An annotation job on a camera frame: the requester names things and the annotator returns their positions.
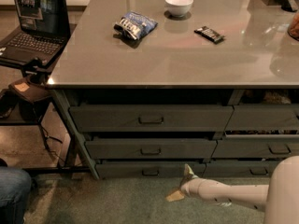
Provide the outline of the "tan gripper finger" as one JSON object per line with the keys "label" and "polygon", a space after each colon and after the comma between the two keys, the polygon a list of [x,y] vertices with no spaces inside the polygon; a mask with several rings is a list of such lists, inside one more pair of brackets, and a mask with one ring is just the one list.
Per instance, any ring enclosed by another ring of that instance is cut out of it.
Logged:
{"label": "tan gripper finger", "polygon": [[168,202],[176,202],[184,199],[185,195],[180,189],[173,189],[165,198]]}
{"label": "tan gripper finger", "polygon": [[188,164],[184,165],[184,178],[187,180],[196,178],[196,175],[194,174],[192,168]]}

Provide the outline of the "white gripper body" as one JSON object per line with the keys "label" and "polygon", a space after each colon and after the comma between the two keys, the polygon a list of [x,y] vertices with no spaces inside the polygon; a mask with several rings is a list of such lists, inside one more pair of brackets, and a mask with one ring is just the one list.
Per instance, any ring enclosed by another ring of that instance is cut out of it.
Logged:
{"label": "white gripper body", "polygon": [[189,198],[199,198],[199,187],[203,179],[197,175],[187,175],[184,177],[180,183],[179,190],[185,197]]}

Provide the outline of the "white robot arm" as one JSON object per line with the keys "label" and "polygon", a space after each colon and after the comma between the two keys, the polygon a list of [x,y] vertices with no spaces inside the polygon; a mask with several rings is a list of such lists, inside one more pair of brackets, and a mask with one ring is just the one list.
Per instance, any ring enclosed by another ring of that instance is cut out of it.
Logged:
{"label": "white robot arm", "polygon": [[173,202],[185,197],[218,205],[235,203],[262,211],[263,224],[299,224],[299,157],[283,160],[268,185],[226,185],[197,176],[186,164],[179,186],[165,198]]}

